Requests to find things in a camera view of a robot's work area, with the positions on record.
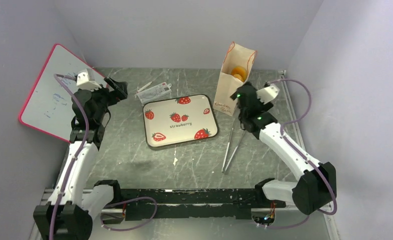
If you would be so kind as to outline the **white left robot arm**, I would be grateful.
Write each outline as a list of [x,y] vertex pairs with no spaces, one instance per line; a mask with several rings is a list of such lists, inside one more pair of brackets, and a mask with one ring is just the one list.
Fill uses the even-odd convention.
[[128,84],[105,77],[109,87],[97,84],[92,90],[72,92],[61,74],[54,78],[70,94],[74,117],[65,166],[47,203],[35,207],[33,219],[44,240],[87,240],[102,209],[116,208],[123,201],[117,180],[100,180],[91,193],[83,192],[103,141],[104,117],[110,106],[127,99]]

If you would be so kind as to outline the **fake orange donut bread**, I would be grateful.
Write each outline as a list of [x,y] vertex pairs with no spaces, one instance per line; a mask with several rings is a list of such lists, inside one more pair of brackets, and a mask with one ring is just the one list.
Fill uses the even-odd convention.
[[243,66],[236,66],[231,70],[230,73],[232,76],[234,75],[240,75],[243,79],[246,79],[248,76],[248,71],[245,67]]

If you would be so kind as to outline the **metal kitchen tongs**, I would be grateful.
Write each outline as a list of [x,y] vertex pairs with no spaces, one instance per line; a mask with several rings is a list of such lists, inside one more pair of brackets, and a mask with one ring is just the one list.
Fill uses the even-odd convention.
[[242,130],[242,124],[239,119],[239,115],[235,114],[233,117],[234,120],[232,122],[232,126],[228,134],[228,140],[226,144],[224,158],[222,161],[221,172],[223,174],[225,174],[228,171],[232,163],[232,160],[234,159],[236,152],[238,151],[238,148],[246,133],[245,130]]

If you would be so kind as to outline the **beige paper bag orange handles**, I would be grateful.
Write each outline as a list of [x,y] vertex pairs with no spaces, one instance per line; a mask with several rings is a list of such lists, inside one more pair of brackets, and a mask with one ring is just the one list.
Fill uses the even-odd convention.
[[[257,55],[258,52],[256,50],[241,46],[234,41],[231,42],[220,69],[213,101],[213,108],[215,110],[228,116],[234,114],[237,102],[232,100],[230,96],[249,79]],[[231,75],[232,69],[237,66],[247,69],[247,78],[244,78],[244,82]]]

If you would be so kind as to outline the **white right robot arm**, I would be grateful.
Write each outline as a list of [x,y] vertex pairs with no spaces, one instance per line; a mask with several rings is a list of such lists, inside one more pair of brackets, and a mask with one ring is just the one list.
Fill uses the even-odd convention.
[[321,212],[323,206],[333,203],[328,214],[334,215],[338,208],[336,169],[330,162],[322,163],[307,153],[285,132],[284,125],[268,112],[278,93],[273,83],[257,90],[246,82],[230,96],[237,101],[241,129],[273,150],[297,180],[264,180],[256,187],[254,201],[260,207],[267,207],[272,201],[291,203],[307,216],[315,211]]

